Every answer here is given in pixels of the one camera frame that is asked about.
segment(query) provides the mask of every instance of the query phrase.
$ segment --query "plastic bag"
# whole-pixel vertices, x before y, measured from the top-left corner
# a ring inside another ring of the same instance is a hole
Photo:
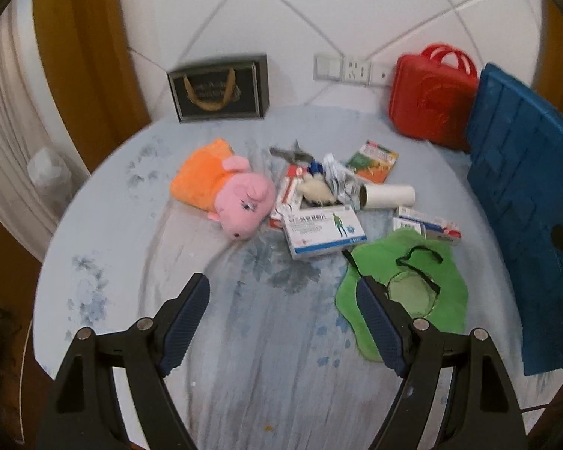
[[[45,204],[61,217],[73,194],[71,171],[49,147],[41,148],[29,161],[27,174]]]
[[[322,164],[325,181],[330,187],[332,194],[342,204],[352,206],[355,211],[360,211],[359,191],[364,182],[353,174],[350,169],[347,169],[335,160],[332,154],[327,154],[323,158]]]

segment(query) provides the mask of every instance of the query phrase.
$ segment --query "plush toy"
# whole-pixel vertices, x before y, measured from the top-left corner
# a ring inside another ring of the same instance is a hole
[[[305,200],[319,206],[336,203],[336,197],[331,193],[323,175],[319,173],[303,175],[303,183],[298,187],[298,192],[302,193]]]
[[[208,211],[235,239],[250,238],[273,208],[273,182],[250,170],[248,159],[233,154],[218,138],[195,150],[170,186],[173,198]]]

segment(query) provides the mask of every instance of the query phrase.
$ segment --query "pig ear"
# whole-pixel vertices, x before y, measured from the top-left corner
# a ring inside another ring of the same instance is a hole
[[[269,181],[266,178],[258,176],[252,181],[252,184],[248,186],[246,194],[248,197],[255,201],[263,201],[267,197],[267,192],[269,191]]]
[[[250,171],[248,159],[246,157],[240,157],[239,155],[232,155],[224,159],[222,165],[225,171],[238,171],[241,173]]]

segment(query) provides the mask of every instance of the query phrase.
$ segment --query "blue rubber pad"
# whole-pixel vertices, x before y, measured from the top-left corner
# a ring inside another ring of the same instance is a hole
[[[203,277],[194,286],[165,335],[163,358],[158,364],[162,377],[169,375],[174,368],[181,365],[210,297],[211,287],[208,279]]]
[[[357,283],[357,306],[387,367],[403,377],[407,370],[402,340],[364,279]]]

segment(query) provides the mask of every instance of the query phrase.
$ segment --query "black strap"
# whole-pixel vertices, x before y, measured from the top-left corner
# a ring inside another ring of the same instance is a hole
[[[352,254],[348,251],[348,250],[343,250],[342,251],[342,255],[344,255],[344,257],[346,258],[346,260],[348,261],[348,263],[354,267],[354,269],[356,270],[357,274],[361,277],[363,277],[363,274],[361,274],[361,271],[358,269],[358,265],[357,262],[355,261],[355,258],[352,256]],[[384,288],[384,293],[386,294],[386,296],[389,296],[389,292],[388,292],[388,286],[386,286],[383,282],[380,282],[379,285]]]
[[[430,276],[428,276],[425,272],[423,272],[420,268],[417,268],[414,265],[411,265],[408,262],[406,262],[407,260],[411,259],[411,256],[412,256],[413,252],[415,252],[415,250],[423,250],[423,251],[426,251],[426,252],[430,252],[431,255],[434,256],[434,258],[436,259],[436,261],[439,264],[441,264],[444,261],[442,256],[439,253],[437,253],[436,250],[432,250],[432,249],[426,247],[425,245],[416,245],[411,250],[409,250],[409,253],[407,255],[403,255],[402,257],[397,258],[396,259],[396,265],[408,267],[409,269],[418,273],[418,275],[421,276],[421,278],[427,283],[427,285],[432,289],[432,291],[434,291],[436,293],[436,296],[439,296],[440,295],[440,286],[437,285],[434,282],[434,280]]]

